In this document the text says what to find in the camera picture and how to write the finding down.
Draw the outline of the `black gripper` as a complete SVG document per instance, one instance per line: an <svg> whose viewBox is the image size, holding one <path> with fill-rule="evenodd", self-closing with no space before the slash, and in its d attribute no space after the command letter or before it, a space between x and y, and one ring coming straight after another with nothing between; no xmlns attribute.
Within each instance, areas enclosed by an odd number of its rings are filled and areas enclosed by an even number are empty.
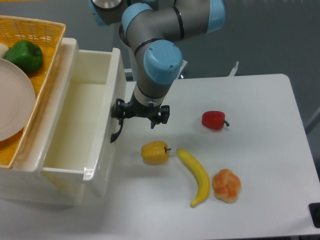
<svg viewBox="0 0 320 240"><path fill-rule="evenodd" d="M129 102L117 98L111 108L111 117L117 119L119 125L123 125L124 119L132 117L148 118L151 121L150 128L154 129L156 125L168 122L170 106L155 106L153 103L143 105L135 97L132 97Z"/></svg>

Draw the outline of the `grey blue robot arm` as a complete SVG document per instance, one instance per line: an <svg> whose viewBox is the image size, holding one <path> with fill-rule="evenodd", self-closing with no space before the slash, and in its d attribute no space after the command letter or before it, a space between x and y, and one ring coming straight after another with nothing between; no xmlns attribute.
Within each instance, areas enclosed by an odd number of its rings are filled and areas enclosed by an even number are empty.
<svg viewBox="0 0 320 240"><path fill-rule="evenodd" d="M119 34L134 56L136 85L129 102L117 99L112 117L122 123L140 117L152 126L166 124L170 108L163 105L183 64L176 42L207 35L223 27L221 0L175 0L159 9L156 0L91 0L89 6L99 25L120 23Z"/></svg>

